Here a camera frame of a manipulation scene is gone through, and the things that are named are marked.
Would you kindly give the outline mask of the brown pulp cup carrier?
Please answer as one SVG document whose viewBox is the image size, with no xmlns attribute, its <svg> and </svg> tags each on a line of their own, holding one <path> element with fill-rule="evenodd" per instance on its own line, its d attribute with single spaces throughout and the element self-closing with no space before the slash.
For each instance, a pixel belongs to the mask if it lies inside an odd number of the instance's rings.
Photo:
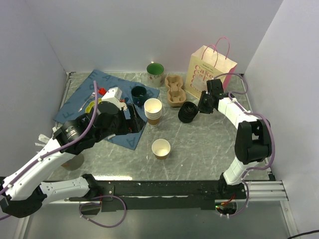
<svg viewBox="0 0 319 239">
<path fill-rule="evenodd" d="M 186 92 L 183 89 L 183 79 L 179 75 L 168 75 L 165 78 L 167 102 L 171 107 L 181 107 L 186 102 Z"/>
</svg>

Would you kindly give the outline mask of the cream cakes paper bag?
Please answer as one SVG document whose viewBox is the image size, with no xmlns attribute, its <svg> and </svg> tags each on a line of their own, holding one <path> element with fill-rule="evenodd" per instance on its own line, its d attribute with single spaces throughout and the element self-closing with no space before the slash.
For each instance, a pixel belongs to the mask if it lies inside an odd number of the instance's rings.
<svg viewBox="0 0 319 239">
<path fill-rule="evenodd" d="M 190 57 L 184 89 L 196 98 L 207 90 L 206 82 L 218 77 L 222 82 L 222 89 L 226 89 L 235 72 L 237 63 L 228 55 L 219 53 L 215 44 L 201 46 Z"/>
</svg>

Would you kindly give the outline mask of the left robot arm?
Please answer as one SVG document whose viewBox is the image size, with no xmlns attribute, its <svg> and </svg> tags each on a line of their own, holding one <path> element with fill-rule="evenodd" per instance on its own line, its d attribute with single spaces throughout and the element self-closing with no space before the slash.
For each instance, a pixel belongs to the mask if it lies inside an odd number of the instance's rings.
<svg viewBox="0 0 319 239">
<path fill-rule="evenodd" d="M 69 181 L 46 183 L 45 180 L 56 168 L 111 135 L 141 132 L 146 122 L 133 104 L 127 108 L 129 119 L 124 108 L 102 101 L 89 113 L 65 122 L 33 159 L 16 173 L 2 178 L 2 212 L 24 218 L 54 201 L 73 197 L 94 200 L 101 189 L 91 174 Z"/>
</svg>

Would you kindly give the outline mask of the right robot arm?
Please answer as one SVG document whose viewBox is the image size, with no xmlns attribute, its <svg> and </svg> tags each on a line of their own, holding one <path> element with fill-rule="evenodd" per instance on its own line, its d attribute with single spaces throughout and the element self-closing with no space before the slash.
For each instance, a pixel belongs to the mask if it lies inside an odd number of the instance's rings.
<svg viewBox="0 0 319 239">
<path fill-rule="evenodd" d="M 268 165 L 260 167 L 259 163 L 273 153 L 269 122 L 246 110 L 231 92 L 224 92 L 220 79 L 207 81 L 207 90 L 202 91 L 197 108 L 204 114 L 217 110 L 237 129 L 235 158 L 218 180 L 218 194 L 230 198 L 248 172 L 268 169 Z"/>
</svg>

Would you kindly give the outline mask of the stack of black lids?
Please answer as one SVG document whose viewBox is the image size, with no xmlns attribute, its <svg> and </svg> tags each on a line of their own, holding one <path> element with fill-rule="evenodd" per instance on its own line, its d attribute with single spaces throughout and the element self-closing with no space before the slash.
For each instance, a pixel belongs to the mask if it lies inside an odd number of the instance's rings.
<svg viewBox="0 0 319 239">
<path fill-rule="evenodd" d="M 185 102 L 178 112 L 178 118 L 183 123 L 190 123 L 198 114 L 197 106 L 192 102 Z"/>
</svg>

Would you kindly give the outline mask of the stack of paper cups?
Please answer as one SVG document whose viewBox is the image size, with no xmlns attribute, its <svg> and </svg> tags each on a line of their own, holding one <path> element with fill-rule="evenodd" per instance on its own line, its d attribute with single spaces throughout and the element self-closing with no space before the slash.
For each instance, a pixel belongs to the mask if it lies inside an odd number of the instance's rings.
<svg viewBox="0 0 319 239">
<path fill-rule="evenodd" d="M 151 125 L 157 125 L 162 115 L 162 103 L 160 100 L 151 98 L 144 103 L 145 115 Z"/>
</svg>

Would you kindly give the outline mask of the dark green mug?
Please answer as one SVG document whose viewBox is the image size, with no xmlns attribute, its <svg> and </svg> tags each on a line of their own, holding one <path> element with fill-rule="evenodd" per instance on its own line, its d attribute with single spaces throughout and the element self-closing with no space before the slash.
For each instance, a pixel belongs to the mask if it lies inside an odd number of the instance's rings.
<svg viewBox="0 0 319 239">
<path fill-rule="evenodd" d="M 131 90 L 132 100 L 133 103 L 138 106 L 142 107 L 147 100 L 147 90 L 143 86 L 135 86 Z"/>
</svg>

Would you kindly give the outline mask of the yellow-green dotted plate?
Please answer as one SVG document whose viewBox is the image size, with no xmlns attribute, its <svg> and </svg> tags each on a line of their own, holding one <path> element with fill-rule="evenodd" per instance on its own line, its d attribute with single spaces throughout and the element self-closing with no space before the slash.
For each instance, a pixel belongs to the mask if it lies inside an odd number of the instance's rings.
<svg viewBox="0 0 319 239">
<path fill-rule="evenodd" d="M 85 113 L 89 113 L 91 109 L 93 109 L 95 106 L 95 101 L 91 101 L 90 104 L 85 108 Z"/>
</svg>

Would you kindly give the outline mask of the silver fork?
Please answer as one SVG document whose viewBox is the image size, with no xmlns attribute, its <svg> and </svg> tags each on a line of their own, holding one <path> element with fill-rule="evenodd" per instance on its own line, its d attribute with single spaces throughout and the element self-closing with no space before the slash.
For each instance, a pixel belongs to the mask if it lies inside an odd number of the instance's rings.
<svg viewBox="0 0 319 239">
<path fill-rule="evenodd" d="M 92 99 L 94 99 L 94 98 L 95 98 L 95 92 L 93 92 L 93 93 L 90 95 L 90 97 L 84 102 L 84 104 L 79 108 L 78 112 L 81 112 L 82 109 L 85 107 L 85 105 L 86 105 L 90 100 L 92 100 Z"/>
</svg>

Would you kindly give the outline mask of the blue letter-print cloth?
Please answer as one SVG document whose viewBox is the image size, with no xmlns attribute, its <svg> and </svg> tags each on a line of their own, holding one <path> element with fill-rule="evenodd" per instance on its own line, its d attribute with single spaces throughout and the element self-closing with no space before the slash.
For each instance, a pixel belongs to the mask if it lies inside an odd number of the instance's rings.
<svg viewBox="0 0 319 239">
<path fill-rule="evenodd" d="M 142 86 L 147 90 L 147 99 L 157 98 L 160 94 L 160 91 L 158 89 L 145 86 L 142 83 L 124 80 L 122 78 L 109 75 L 99 70 L 93 70 L 93 72 L 84 80 L 84 82 L 77 88 L 77 90 L 71 95 L 71 97 L 58 111 L 57 115 L 54 117 L 54 120 L 56 122 L 63 124 L 66 121 L 76 119 L 78 116 L 85 112 L 85 109 L 89 106 L 89 102 L 86 103 L 86 108 L 83 108 L 81 112 L 78 112 L 78 110 L 85 103 L 85 101 L 89 99 L 90 95 L 94 91 L 93 81 L 96 81 L 98 87 L 104 88 L 105 90 L 118 87 L 122 91 L 120 99 L 124 99 L 125 103 L 129 104 L 133 104 L 131 90 L 135 86 Z M 144 107 L 135 107 L 139 116 L 144 121 L 147 121 Z M 139 133 L 114 136 L 110 140 L 108 140 L 107 138 L 105 138 L 105 140 L 113 144 L 135 150 L 142 133 L 143 131 Z"/>
</svg>

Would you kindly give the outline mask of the white floral mug green inside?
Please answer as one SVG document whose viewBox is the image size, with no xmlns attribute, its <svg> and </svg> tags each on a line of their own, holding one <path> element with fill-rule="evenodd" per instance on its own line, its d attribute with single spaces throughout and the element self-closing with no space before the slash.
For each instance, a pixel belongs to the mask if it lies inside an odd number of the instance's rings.
<svg viewBox="0 0 319 239">
<path fill-rule="evenodd" d="M 154 87 L 161 87 L 163 84 L 164 66 L 160 63 L 151 62 L 147 66 L 148 83 Z"/>
</svg>

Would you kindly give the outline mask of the grey cup of straws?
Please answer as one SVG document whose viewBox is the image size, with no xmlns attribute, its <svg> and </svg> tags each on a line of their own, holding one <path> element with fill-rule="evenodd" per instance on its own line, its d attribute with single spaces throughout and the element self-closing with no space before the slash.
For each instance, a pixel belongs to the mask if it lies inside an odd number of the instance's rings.
<svg viewBox="0 0 319 239">
<path fill-rule="evenodd" d="M 44 134 L 40 134 L 38 136 L 38 140 L 41 143 L 35 143 L 36 146 L 43 146 L 49 142 L 49 137 L 45 136 Z M 61 167 L 68 171 L 74 171 L 82 166 L 84 162 L 84 155 L 78 154 L 75 155 L 72 159 L 68 160 L 67 162 L 63 163 Z"/>
</svg>

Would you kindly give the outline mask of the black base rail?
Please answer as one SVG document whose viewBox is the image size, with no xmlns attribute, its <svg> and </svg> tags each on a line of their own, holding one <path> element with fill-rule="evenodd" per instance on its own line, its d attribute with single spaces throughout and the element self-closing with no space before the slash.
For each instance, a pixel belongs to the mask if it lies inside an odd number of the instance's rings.
<svg viewBox="0 0 319 239">
<path fill-rule="evenodd" d="M 101 202 L 103 212 L 128 210 L 201 209 L 249 199 L 248 184 L 241 183 L 231 193 L 220 193 L 218 180 L 195 181 L 97 181 L 90 199 L 71 197 L 71 202 Z"/>
</svg>

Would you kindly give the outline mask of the aluminium frame rail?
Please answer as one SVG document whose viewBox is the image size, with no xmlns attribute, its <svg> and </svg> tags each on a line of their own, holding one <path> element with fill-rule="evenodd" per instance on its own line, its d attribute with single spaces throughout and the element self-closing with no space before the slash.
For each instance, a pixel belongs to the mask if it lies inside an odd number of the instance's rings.
<svg viewBox="0 0 319 239">
<path fill-rule="evenodd" d="M 249 181 L 250 201 L 287 201 L 288 196 L 282 181 Z"/>
</svg>

